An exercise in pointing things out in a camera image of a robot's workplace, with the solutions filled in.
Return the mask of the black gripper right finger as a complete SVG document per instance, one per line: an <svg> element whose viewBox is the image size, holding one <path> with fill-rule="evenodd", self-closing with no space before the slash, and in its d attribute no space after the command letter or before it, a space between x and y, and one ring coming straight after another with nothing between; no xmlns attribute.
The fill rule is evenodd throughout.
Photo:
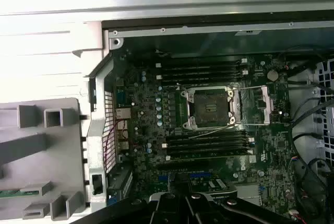
<svg viewBox="0 0 334 224"><path fill-rule="evenodd" d="M192 180L183 175L183 213L195 223L295 223L291 218L238 198L233 184L218 184L218 192L192 189Z"/></svg>

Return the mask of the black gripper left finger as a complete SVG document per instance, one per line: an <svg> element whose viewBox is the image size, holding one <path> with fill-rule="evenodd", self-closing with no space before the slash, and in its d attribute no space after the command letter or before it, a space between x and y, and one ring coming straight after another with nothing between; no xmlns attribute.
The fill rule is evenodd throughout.
<svg viewBox="0 0 334 224"><path fill-rule="evenodd" d="M190 179L185 174L169 177L169 189L151 200L126 198L90 215L90 223L192 223Z"/></svg>

